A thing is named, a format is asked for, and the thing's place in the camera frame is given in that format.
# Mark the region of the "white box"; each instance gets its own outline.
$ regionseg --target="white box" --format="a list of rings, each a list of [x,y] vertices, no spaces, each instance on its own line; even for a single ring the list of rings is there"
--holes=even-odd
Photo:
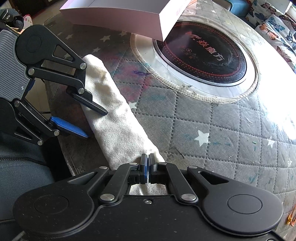
[[[190,0],[68,0],[73,24],[99,26],[164,41]]]

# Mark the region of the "induction cooktop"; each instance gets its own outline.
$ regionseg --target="induction cooktop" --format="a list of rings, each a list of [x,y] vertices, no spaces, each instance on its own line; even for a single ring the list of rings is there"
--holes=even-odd
[[[212,26],[178,21],[164,42],[153,40],[153,45],[172,68],[194,80],[215,86],[234,86],[245,80],[243,52]]]

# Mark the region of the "white towel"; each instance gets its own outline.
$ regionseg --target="white towel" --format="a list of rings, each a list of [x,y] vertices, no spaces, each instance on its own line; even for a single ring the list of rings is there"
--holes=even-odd
[[[140,161],[142,154],[155,154],[156,162],[164,162],[158,148],[149,140],[144,129],[133,115],[125,98],[112,80],[103,62],[93,55],[83,58],[87,64],[85,89],[93,101],[104,107],[108,114],[100,114],[81,105],[89,125],[109,162],[116,170],[121,164]],[[165,194],[164,185],[133,185],[130,194]]]

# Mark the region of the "blue chair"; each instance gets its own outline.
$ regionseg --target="blue chair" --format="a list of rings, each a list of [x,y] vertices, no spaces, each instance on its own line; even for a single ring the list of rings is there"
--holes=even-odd
[[[249,11],[249,4],[246,0],[227,0],[232,4],[230,12],[238,17],[245,17]]]

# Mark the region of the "circular joint cover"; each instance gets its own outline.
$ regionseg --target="circular joint cover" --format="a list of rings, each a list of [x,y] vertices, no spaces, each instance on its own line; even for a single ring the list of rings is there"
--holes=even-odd
[[[62,181],[20,196],[13,216],[23,230],[40,236],[60,235],[83,225],[91,217],[94,203],[82,185]]]
[[[212,185],[202,205],[216,226],[240,235],[258,235],[277,227],[283,205],[274,194],[237,181]]]

